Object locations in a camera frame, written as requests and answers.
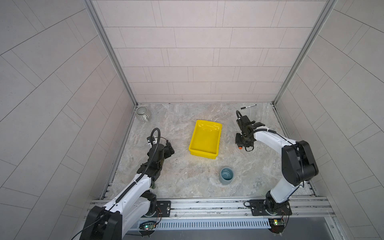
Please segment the yellow plastic bin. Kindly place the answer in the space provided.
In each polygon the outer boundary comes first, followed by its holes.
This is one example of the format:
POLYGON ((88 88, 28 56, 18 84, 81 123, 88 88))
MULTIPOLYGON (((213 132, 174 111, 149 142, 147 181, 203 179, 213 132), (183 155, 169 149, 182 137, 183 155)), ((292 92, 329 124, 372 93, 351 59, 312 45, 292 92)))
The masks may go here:
POLYGON ((197 120, 189 145, 191 155, 215 160, 219 155, 222 124, 197 120))

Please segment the black white marker pen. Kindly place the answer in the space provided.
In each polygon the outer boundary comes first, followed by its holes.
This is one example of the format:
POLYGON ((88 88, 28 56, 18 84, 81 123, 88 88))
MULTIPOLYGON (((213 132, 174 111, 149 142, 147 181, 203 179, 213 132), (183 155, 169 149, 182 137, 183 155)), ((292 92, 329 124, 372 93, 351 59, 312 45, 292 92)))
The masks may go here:
POLYGON ((252 108, 252 107, 255 107, 255 106, 257 106, 257 104, 253 104, 253 105, 249 105, 249 106, 241 107, 240 109, 241 109, 241 110, 244 110, 244 109, 252 108))

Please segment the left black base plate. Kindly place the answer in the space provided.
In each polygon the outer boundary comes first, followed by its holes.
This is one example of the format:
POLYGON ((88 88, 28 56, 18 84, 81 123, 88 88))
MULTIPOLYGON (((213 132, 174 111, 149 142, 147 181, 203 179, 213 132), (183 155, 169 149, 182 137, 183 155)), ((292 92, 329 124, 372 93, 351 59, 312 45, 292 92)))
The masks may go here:
POLYGON ((145 218, 169 217, 171 211, 171 201, 157 201, 150 203, 148 212, 143 215, 145 218))

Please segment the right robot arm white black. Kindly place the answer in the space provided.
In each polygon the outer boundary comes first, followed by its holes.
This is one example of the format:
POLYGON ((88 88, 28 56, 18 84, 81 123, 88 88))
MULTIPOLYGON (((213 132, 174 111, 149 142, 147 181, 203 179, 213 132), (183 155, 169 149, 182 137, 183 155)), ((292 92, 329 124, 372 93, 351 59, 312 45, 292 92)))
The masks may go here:
POLYGON ((290 196, 306 181, 317 176, 319 169, 310 144, 285 138, 276 131, 266 128, 263 123, 250 121, 236 111, 237 124, 241 130, 236 134, 235 143, 247 152, 254 150, 254 142, 264 143, 281 155, 283 177, 266 193, 264 210, 269 215, 286 214, 290 196))

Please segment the left green circuit board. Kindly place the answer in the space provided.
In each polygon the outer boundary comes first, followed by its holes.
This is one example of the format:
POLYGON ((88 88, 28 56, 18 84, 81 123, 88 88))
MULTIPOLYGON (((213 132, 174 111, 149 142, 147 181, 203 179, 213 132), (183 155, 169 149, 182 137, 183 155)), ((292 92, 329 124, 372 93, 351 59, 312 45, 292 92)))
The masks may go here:
POLYGON ((146 221, 143 223, 140 223, 139 230, 140 231, 153 231, 157 226, 156 221, 146 221))

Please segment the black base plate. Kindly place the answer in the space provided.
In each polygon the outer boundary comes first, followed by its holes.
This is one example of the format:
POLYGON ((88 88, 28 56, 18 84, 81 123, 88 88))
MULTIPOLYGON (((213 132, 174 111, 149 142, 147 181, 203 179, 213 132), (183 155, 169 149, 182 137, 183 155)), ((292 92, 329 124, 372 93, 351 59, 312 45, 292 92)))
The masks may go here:
POLYGON ((252 216, 291 216, 293 214, 288 201, 278 204, 278 206, 271 211, 267 210, 265 200, 249 200, 244 202, 244 206, 251 210, 252 216))
POLYGON ((169 217, 171 211, 171 201, 157 201, 150 203, 148 212, 143 215, 145 218, 169 217))

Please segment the aluminium mounting rail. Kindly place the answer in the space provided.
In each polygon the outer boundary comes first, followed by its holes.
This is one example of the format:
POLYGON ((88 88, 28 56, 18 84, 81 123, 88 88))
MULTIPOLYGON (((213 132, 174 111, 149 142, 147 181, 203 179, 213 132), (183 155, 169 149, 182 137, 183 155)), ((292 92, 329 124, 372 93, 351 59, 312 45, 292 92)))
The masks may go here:
MULTIPOLYGON (((261 197, 238 198, 192 198, 168 199, 171 201, 169 217, 149 218, 150 220, 165 219, 249 219, 249 218, 277 218, 282 216, 252 216, 244 202, 249 200, 263 200, 261 197)), ((336 214, 326 197, 293 196, 289 199, 292 218, 322 218, 334 217, 336 214)))

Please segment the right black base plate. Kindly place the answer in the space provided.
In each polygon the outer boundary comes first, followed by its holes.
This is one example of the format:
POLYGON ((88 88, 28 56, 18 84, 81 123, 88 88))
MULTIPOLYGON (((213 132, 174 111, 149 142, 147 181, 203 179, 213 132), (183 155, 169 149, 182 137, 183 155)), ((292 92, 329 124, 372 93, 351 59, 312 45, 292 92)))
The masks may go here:
POLYGON ((293 214, 288 201, 278 204, 278 206, 271 211, 267 210, 265 200, 249 200, 244 202, 244 206, 251 210, 252 216, 291 216, 293 214))

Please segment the right circuit board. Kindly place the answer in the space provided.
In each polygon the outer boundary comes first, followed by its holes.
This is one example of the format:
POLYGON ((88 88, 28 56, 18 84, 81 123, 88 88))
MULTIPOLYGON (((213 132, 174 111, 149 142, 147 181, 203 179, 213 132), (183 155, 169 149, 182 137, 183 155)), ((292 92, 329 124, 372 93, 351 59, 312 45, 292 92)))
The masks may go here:
POLYGON ((270 224, 269 231, 274 234, 280 234, 285 230, 286 224, 282 219, 268 219, 270 224))

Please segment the grey blue cup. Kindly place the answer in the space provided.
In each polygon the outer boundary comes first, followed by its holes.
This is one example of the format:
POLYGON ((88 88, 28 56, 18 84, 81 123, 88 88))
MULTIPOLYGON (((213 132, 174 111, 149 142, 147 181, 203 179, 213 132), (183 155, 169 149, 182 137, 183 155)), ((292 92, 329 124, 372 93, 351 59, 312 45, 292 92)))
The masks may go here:
POLYGON ((234 171, 229 167, 224 167, 220 171, 220 182, 229 185, 234 179, 234 171))

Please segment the white ribbed ceramic cup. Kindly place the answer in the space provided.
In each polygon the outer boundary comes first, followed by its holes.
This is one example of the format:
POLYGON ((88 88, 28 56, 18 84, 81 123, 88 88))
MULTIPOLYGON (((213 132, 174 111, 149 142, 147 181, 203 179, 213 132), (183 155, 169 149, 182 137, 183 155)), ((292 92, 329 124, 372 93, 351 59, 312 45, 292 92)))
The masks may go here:
POLYGON ((136 109, 136 118, 141 122, 148 122, 151 118, 151 113, 146 107, 138 107, 136 109))

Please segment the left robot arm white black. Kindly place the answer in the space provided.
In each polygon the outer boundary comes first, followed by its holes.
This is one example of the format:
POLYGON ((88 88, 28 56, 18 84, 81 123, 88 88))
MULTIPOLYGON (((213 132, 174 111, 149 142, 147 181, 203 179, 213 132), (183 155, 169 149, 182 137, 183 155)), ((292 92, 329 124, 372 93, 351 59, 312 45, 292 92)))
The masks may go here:
POLYGON ((172 144, 167 139, 161 143, 161 138, 147 138, 151 145, 148 161, 116 197, 89 211, 83 229, 73 239, 121 240, 141 217, 157 214, 157 196, 150 189, 160 177, 165 159, 175 153, 172 144))

